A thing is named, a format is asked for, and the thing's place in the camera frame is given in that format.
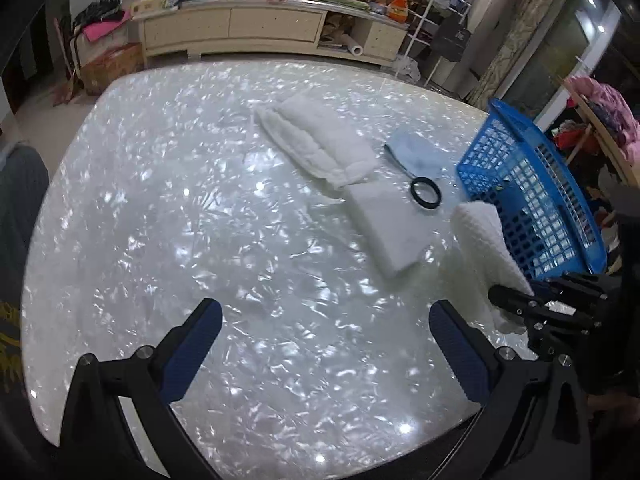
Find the white waffle towel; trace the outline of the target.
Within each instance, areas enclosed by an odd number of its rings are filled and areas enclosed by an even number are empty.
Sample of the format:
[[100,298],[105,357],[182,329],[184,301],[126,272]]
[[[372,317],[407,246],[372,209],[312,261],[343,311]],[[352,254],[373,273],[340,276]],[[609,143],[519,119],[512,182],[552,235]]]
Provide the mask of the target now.
[[488,299],[491,286],[501,285],[527,296],[533,289],[506,248],[502,223],[494,205],[484,202],[457,204],[451,213],[450,228],[463,262],[457,288],[464,292],[463,314],[471,321],[491,327],[503,335],[525,332],[523,322],[503,312]]

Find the white foam sponge block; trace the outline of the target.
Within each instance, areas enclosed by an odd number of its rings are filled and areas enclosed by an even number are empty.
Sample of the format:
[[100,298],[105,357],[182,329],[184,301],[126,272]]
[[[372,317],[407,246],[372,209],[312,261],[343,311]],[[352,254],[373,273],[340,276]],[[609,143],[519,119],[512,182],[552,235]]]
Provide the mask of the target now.
[[391,183],[346,186],[345,205],[378,270],[389,280],[417,264],[431,245],[437,209],[419,205]]

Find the blue plastic basket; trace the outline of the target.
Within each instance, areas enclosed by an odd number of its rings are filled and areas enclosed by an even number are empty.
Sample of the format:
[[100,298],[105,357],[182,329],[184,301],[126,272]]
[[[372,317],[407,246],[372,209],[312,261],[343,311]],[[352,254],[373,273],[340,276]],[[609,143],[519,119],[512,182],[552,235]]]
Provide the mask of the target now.
[[515,108],[489,102],[457,174],[470,200],[497,208],[506,248],[529,280],[605,270],[584,194],[552,142]]

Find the light blue cloth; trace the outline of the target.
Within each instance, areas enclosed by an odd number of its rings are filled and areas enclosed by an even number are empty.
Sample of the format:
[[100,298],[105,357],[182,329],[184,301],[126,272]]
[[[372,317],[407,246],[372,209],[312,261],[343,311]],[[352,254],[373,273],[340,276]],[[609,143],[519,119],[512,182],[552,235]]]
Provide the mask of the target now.
[[446,153],[413,132],[395,131],[384,144],[384,153],[410,179],[435,180],[448,174]]

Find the white quilted cloth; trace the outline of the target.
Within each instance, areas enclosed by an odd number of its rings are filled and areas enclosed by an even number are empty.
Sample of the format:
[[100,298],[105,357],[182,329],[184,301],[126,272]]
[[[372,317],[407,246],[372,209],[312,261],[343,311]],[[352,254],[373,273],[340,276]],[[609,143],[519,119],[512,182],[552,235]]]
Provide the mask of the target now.
[[378,166],[375,152],[355,128],[304,94],[258,106],[255,115],[289,158],[336,190],[362,181]]

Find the wooden side table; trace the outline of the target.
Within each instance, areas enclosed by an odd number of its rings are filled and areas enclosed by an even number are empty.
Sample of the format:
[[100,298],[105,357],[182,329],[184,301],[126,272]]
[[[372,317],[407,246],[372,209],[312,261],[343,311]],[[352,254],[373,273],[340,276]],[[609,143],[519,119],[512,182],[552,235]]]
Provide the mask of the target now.
[[578,106],[580,117],[588,124],[585,134],[576,144],[573,155],[567,159],[566,164],[575,158],[579,149],[584,145],[590,136],[594,136],[603,154],[611,162],[616,174],[620,178],[620,182],[626,185],[638,188],[639,186],[639,165],[631,165],[626,159],[623,151],[618,147],[612,134],[605,128],[603,122],[600,121],[597,114],[591,109],[587,101],[577,93],[570,84],[565,80],[561,81],[562,87],[568,92],[570,98]]

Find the pink clothes pile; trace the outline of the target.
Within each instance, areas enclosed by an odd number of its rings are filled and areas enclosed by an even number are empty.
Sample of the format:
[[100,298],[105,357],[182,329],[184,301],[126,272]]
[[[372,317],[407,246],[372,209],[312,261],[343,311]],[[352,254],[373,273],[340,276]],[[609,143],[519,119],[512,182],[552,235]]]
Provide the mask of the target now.
[[581,96],[603,107],[617,131],[616,143],[631,165],[639,162],[639,122],[623,96],[608,84],[588,76],[569,76],[565,81]]

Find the black shopping bag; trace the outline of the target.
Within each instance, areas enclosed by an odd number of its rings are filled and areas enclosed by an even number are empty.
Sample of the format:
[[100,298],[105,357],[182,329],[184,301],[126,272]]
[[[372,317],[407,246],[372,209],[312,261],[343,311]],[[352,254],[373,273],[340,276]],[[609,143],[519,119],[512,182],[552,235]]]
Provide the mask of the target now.
[[460,62],[471,32],[466,28],[466,18],[451,14],[442,21],[431,42],[431,49],[449,62]]

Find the cardboard box on floor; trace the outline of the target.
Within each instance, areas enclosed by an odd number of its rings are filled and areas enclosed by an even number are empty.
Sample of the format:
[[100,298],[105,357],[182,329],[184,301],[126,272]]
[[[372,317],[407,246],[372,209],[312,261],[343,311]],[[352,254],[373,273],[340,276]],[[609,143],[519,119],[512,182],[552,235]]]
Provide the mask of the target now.
[[80,70],[80,80],[89,96],[99,96],[116,79],[140,72],[144,67],[142,44],[130,42],[105,51]]

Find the patterned curtain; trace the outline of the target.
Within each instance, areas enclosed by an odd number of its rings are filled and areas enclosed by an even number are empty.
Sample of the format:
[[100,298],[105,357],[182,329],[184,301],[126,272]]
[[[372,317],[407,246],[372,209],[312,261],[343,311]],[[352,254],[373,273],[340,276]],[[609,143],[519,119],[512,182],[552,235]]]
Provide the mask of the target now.
[[523,53],[534,32],[549,12],[554,0],[518,0],[516,13],[506,38],[492,59],[480,82],[466,98],[466,102],[484,110],[496,95],[503,79]]

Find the silver standing air conditioner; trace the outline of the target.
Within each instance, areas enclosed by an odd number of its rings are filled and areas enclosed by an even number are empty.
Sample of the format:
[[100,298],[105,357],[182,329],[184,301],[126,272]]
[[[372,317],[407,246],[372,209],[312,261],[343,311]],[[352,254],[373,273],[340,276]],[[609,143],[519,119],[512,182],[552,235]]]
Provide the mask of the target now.
[[518,0],[469,0],[471,10],[466,29],[471,33],[461,61],[457,62],[444,87],[464,99],[480,82],[503,43]]

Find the cream tv cabinet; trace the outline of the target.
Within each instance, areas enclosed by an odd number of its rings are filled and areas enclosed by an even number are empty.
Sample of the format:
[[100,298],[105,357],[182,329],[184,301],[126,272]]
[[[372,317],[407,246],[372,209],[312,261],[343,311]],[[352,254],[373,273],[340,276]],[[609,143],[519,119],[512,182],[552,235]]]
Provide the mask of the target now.
[[[383,15],[317,0],[196,0],[138,15],[143,56],[277,53],[390,66],[406,36]],[[363,54],[338,41],[354,38]]]

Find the paper roll in cabinet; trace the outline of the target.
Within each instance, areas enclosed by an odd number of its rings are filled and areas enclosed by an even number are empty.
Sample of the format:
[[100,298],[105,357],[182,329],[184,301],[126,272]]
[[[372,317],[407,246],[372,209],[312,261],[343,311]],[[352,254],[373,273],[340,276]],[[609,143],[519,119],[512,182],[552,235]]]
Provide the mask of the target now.
[[358,42],[348,35],[341,35],[338,41],[344,46],[347,51],[353,56],[360,56],[363,54],[363,47]]

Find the orange bag on cabinet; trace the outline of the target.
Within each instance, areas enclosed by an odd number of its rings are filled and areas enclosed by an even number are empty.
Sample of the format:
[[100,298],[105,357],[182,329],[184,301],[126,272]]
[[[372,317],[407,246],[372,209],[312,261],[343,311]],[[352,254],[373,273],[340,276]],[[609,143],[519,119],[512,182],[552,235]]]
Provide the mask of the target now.
[[404,24],[409,15],[408,0],[392,0],[387,6],[386,15],[394,22]]

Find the pink folder on chair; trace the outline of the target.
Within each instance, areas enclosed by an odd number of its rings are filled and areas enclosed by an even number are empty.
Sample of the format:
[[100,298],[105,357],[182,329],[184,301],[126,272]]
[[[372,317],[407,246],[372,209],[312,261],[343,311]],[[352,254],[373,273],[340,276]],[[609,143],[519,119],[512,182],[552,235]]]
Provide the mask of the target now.
[[109,35],[111,32],[114,32],[114,30],[118,29],[120,26],[125,25],[130,20],[130,18],[130,12],[125,11],[119,21],[104,21],[93,23],[86,26],[82,30],[82,33],[89,42],[96,42],[99,39]]

